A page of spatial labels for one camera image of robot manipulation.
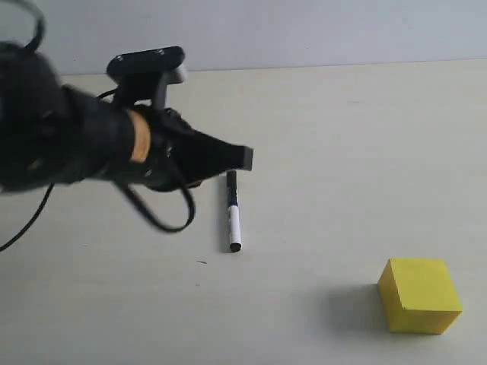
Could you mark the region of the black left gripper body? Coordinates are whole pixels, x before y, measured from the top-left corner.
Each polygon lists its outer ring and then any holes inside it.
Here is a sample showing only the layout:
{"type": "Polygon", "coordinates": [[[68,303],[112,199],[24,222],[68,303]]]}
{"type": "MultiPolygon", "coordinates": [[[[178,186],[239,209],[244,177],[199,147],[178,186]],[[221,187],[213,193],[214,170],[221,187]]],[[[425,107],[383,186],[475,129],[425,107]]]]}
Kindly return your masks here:
{"type": "Polygon", "coordinates": [[[156,192],[200,186],[202,180],[191,175],[199,166],[197,131],[172,108],[154,111],[150,126],[152,175],[145,178],[144,185],[156,192]]]}

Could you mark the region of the black silver Piper robot arm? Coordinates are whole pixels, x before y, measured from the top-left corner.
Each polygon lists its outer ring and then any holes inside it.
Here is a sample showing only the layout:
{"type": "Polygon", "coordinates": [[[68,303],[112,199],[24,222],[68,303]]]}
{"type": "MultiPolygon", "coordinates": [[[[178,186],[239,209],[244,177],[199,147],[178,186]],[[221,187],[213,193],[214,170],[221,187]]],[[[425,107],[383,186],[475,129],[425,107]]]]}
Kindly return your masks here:
{"type": "Polygon", "coordinates": [[[194,129],[166,105],[184,80],[179,46],[122,54],[106,101],[61,84],[38,52],[1,45],[1,186],[23,192],[85,179],[159,192],[251,170],[253,150],[194,129]]]}

